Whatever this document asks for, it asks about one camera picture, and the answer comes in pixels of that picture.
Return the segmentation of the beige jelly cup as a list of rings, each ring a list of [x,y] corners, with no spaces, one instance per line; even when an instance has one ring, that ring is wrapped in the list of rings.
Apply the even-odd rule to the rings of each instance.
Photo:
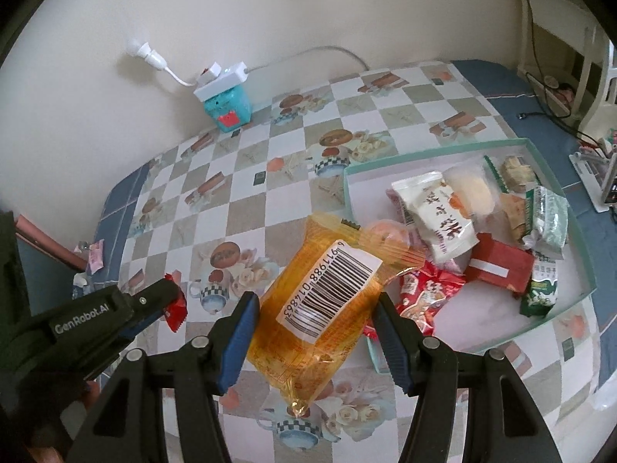
[[[411,248],[407,227],[392,220],[378,220],[363,230],[363,243],[379,256],[401,258]]]

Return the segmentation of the small red candy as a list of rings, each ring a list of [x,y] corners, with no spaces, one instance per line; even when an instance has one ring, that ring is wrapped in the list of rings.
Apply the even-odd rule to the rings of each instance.
[[[164,319],[172,332],[177,332],[187,318],[187,301],[184,292],[181,287],[180,271],[176,270],[171,273],[167,273],[164,278],[174,282],[177,286],[178,293],[174,302],[167,305],[164,310]]]

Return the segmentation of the blue white crumpled cloth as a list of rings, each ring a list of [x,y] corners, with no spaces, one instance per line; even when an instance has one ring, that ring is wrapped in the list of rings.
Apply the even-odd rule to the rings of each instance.
[[[76,273],[72,280],[72,299],[79,299],[94,291],[93,283],[87,273]]]

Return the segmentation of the red rectangular snack packet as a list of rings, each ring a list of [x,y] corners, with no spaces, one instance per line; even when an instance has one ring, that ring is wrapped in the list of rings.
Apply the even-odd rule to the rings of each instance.
[[[527,251],[478,233],[464,271],[468,281],[482,281],[521,294],[531,278],[534,256]]]

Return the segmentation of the white power strip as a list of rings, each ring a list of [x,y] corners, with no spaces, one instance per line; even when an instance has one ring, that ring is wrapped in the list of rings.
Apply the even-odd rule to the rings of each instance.
[[[197,97],[201,103],[205,103],[206,100],[210,98],[216,97],[223,92],[244,84],[247,79],[247,65],[244,62],[239,62],[222,70],[216,78],[213,78],[208,83],[198,85],[198,87],[194,89],[194,96]]]

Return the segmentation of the orange snack packet with barcode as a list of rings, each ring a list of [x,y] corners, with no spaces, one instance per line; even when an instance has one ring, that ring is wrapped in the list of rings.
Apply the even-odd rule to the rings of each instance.
[[[423,250],[328,213],[260,303],[248,361],[300,417],[356,346],[379,294],[425,263]]]

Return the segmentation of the orange striped snack packet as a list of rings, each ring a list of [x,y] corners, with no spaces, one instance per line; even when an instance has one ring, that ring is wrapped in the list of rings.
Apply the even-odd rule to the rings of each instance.
[[[500,203],[512,238],[519,242],[526,234],[526,199],[512,193],[501,193]]]

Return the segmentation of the white phone stand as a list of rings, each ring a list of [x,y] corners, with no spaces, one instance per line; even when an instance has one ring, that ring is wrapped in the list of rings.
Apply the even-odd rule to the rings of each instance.
[[[598,213],[616,208],[616,152],[601,156],[595,149],[581,146],[569,160]]]

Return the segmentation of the green bean biscuit packet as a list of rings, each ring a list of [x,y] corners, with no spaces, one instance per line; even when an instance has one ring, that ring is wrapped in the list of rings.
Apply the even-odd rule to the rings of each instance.
[[[557,300],[557,264],[563,259],[569,228],[568,201],[538,185],[526,191],[523,247],[534,258],[520,313],[545,318]]]

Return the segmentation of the red crinkled snack bag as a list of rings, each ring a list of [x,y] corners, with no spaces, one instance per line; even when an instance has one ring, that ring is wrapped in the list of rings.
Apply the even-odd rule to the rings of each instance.
[[[398,275],[396,313],[413,321],[424,336],[435,331],[435,317],[442,307],[456,296],[467,283],[463,269],[455,261],[434,264],[426,260],[419,268],[395,264]]]

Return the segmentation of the white snack packet red text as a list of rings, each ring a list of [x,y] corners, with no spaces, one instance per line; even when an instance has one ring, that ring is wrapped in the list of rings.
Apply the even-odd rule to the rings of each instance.
[[[459,257],[479,243],[470,214],[441,172],[401,179],[391,188],[410,212],[437,264]]]

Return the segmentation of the green edged cracker packet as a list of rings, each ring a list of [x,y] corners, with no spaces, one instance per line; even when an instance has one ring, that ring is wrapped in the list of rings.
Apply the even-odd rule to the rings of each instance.
[[[539,185],[538,176],[522,157],[508,156],[498,161],[484,156],[484,163],[503,193],[524,194]]]

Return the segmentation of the round bun in clear wrapper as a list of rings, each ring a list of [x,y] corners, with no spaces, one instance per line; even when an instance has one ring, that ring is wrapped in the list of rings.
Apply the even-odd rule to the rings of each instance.
[[[496,211],[499,188],[483,164],[456,165],[448,168],[443,177],[474,218],[485,218]]]

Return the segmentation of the pink rolled mat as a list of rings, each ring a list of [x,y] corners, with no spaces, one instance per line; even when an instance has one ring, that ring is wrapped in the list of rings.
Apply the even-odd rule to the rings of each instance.
[[[24,215],[20,214],[16,219],[17,232],[31,245],[49,256],[69,265],[70,268],[85,272],[87,261],[78,254],[69,251],[52,237],[39,229],[34,223],[28,221]]]

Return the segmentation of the teal shallow tray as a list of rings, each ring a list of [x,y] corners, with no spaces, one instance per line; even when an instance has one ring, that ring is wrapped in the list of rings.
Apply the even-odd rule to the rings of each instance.
[[[547,161],[530,140],[495,140],[350,166],[344,171],[348,214],[362,226],[393,218],[394,206],[386,197],[392,182],[428,171],[446,171],[487,157],[499,160],[508,156],[523,157],[542,186],[561,192]],[[514,297],[514,279],[526,273],[522,268],[523,249],[512,241],[504,213],[489,218],[485,230],[478,234],[479,243],[459,258],[470,274],[454,300],[445,304],[435,317],[434,335],[455,349],[480,351],[524,335],[591,296],[597,283],[573,213],[569,214],[568,227],[563,257],[556,262],[556,303],[544,318],[526,317],[520,313],[520,301]]]

